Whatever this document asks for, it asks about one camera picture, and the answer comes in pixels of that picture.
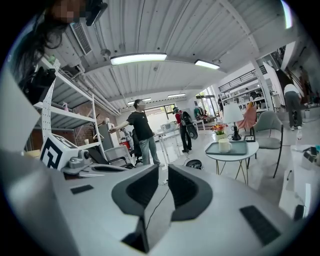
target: flowers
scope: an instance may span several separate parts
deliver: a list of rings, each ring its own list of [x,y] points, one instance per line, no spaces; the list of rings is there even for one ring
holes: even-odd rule
[[[216,135],[222,135],[225,134],[224,129],[228,127],[227,124],[215,124],[210,128],[213,132],[215,132]]]

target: lamp shade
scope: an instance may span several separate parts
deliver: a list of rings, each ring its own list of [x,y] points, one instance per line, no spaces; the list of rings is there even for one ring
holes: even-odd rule
[[[223,122],[225,124],[238,122],[244,119],[239,106],[236,103],[230,103],[223,106]]]

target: gray tray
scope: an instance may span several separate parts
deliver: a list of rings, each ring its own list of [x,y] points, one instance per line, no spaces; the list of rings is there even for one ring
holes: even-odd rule
[[[219,143],[213,142],[206,150],[208,155],[226,155],[226,156],[240,156],[245,155],[248,151],[247,142],[245,140],[230,141],[232,149],[228,153],[221,153],[219,151]]]

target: brick wall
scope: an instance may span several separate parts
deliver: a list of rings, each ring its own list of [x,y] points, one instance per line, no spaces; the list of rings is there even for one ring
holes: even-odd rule
[[[82,116],[87,116],[90,110],[92,109],[91,102],[84,103],[76,108],[73,109],[74,113],[80,114]],[[106,118],[110,118],[110,122],[117,125],[116,118],[106,112],[105,110],[101,109],[99,106],[95,105],[95,115],[97,116],[97,124],[101,124]],[[92,123],[87,123],[83,125],[83,127],[78,127],[75,129],[75,133],[77,134],[77,143],[78,146],[82,146],[85,144],[85,139],[89,139],[89,143],[93,143],[93,125]]]
[[[61,130],[53,130],[53,134],[59,135],[70,141],[71,143],[77,145],[75,133],[73,131],[61,131]],[[42,140],[42,131],[40,129],[34,129],[31,133],[32,135],[32,143],[34,150],[41,150],[43,140]]]

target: man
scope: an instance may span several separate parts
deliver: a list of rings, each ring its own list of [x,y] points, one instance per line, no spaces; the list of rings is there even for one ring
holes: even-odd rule
[[[132,139],[132,135],[125,128],[120,129],[121,132],[124,133],[125,141],[129,143],[131,150],[134,150],[134,140]]]
[[[133,104],[135,112],[132,112],[128,119],[122,124],[113,127],[109,130],[109,133],[114,133],[117,130],[125,128],[128,125],[131,125],[135,129],[136,136],[139,140],[139,145],[142,153],[142,163],[143,165],[150,164],[149,150],[153,159],[153,163],[160,167],[165,166],[163,163],[160,163],[157,156],[157,146],[154,139],[154,133],[150,129],[148,124],[148,119],[143,110],[146,108],[146,103],[142,99],[136,99]]]
[[[301,78],[302,78],[302,84],[305,87],[305,94],[306,94],[307,103],[310,103],[312,89],[311,89],[310,82],[309,82],[308,72],[302,66],[300,66],[299,68],[300,68],[300,74],[301,74]]]
[[[293,84],[289,83],[284,87],[284,99],[286,104],[286,110],[289,114],[289,122],[290,122],[290,130],[294,131],[294,117],[292,114],[292,111],[295,110],[297,113],[297,126],[302,125],[302,117],[301,117],[301,111],[300,111],[300,101],[301,101],[301,95],[298,91],[297,87],[295,87]]]
[[[187,133],[187,127],[183,126],[181,124],[181,116],[182,116],[182,111],[179,110],[176,106],[173,108],[173,114],[175,114],[175,119],[178,125],[180,126],[180,135],[181,135],[181,140],[183,144],[183,153],[188,153],[189,150],[191,150],[191,138],[189,134]]]

